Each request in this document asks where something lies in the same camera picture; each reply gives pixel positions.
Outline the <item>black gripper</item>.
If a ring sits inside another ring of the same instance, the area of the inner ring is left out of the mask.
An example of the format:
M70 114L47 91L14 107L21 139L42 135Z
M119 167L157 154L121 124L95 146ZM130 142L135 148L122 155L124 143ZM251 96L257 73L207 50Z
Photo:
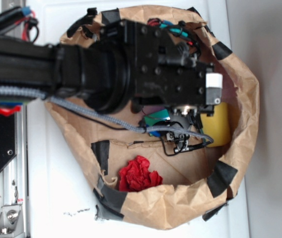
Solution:
M185 112L206 104L206 74L212 64L191 56L185 42L175 43L166 29L121 20L100 29L100 47L109 56L110 96L105 113L128 101Z

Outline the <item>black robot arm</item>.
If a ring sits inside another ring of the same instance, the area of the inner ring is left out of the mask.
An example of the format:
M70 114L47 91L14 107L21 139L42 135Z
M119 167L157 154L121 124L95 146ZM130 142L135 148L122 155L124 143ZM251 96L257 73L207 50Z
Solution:
M175 110L219 104L222 76L170 31L120 20L88 48L0 37L0 108L52 96L81 98L102 114L128 102Z

